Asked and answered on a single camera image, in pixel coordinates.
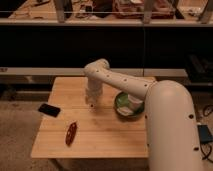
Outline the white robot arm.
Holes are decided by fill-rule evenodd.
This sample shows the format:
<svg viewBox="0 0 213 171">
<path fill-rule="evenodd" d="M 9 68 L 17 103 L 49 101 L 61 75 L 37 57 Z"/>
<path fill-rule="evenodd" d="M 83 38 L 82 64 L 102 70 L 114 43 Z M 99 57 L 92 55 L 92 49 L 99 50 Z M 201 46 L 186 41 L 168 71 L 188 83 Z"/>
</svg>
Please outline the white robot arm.
<svg viewBox="0 0 213 171">
<path fill-rule="evenodd" d="M 87 98 L 97 98 L 108 84 L 145 103 L 150 171 L 204 171 L 194 103 L 183 85 L 113 72 L 105 59 L 83 72 Z"/>
</svg>

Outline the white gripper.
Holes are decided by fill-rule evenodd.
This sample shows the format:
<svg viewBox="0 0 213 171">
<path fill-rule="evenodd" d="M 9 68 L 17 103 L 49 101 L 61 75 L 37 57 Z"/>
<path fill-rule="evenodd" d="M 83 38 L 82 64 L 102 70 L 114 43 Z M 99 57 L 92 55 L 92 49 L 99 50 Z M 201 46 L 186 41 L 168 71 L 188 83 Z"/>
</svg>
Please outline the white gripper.
<svg viewBox="0 0 213 171">
<path fill-rule="evenodd" d="M 85 88 L 85 101 L 90 106 L 97 104 L 99 97 L 103 93 L 103 84 L 101 81 L 93 78 L 87 78 L 87 84 Z"/>
</svg>

